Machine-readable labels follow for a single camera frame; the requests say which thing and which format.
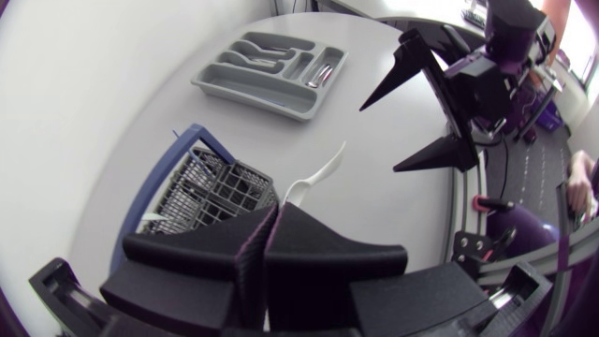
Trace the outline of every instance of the cable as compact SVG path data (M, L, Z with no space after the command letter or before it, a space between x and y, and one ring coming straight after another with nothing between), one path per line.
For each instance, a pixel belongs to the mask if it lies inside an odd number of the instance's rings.
M507 143L505 142L505 138L502 138L504 141L505 147L505 175L504 175L504 186L502 187L502 194L499 196L499 199L504 198L505 192L505 183L507 183L507 163L509 162L509 151L507 150Z

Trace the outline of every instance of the spoon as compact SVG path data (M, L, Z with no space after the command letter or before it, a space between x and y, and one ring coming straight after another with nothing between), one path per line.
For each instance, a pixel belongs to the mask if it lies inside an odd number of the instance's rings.
M301 201L304 199L304 197L306 197L312 186L324 180L335 170L337 170L343 160L343 150L345 150L345 144L346 141L343 142L341 149L339 149L335 156L333 156L332 159L330 159L329 162L312 177L292 183L285 194L285 198L283 199L281 207L283 207L286 202L290 202L299 207Z
M320 72L318 72L318 75L316 75L313 80L307 82L306 85L314 89L318 88L318 86L323 82L325 76L327 75L327 72L330 74L329 70L332 70L332 66L330 66L330 64L325 64L325 66L322 67Z

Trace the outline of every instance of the white wall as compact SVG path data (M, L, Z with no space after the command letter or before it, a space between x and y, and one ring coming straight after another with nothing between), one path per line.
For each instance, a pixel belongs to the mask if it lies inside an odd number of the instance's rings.
M592 158L599 158L599 99L595 101L576 132L568 140L572 153L586 151Z
M570 128L570 131L576 133L577 128L587 115L592 102L589 102L587 93L582 89L578 80L559 62L554 62L551 69L563 81L563 90L555 93L553 102L558 108L563 121Z
M203 41L269 17L270 5L10 1L0 20L0 286L32 335L57 326L27 279L68 254L95 180L137 112Z

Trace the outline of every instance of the person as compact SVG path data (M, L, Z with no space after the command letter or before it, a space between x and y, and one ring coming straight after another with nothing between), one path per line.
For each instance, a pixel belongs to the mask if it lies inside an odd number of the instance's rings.
M595 161L584 151L578 151L570 159L569 177L566 180L568 206L576 214L585 214L585 222L596 215L592 212L593 188L591 183Z
M570 158L568 178L565 181L568 207L575 214L584 213L586 222L595 216L592 211L592 191L594 188L592 174L594 166L595 161L588 154L583 151L575 153ZM516 227L516 237L504 252L504 256L507 258L530 253L560 239L560 233L554 226L545 224L532 212L518 204L510 211L495 212L487 217L487 236L494 241L499 239L511 227ZM572 308L577 302L578 291L583 287L591 266L592 258L589 258L579 262L572 268L570 286L564 305L566 313L567 309ZM549 298L550 296L544 299L533 317L521 327L516 336L540 334L547 316Z

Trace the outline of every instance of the white plastic utensil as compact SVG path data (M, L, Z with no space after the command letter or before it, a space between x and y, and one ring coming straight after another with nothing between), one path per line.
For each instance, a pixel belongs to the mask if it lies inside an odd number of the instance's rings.
M166 216L156 213L145 213L141 216L141 221L167 221L170 220Z
M345 150L346 141L343 142L341 149L335 154L329 162L322 167L317 173L315 173L312 177L304 180L298 180L289 186L287 189L287 193L285 194L285 198L281 203L281 207L285 205L286 202L290 202L296 206L300 206L301 201L306 197L308 191L310 191L310 187L314 186L316 183L324 180L329 175L331 175L337 168L341 165L343 160L343 151Z

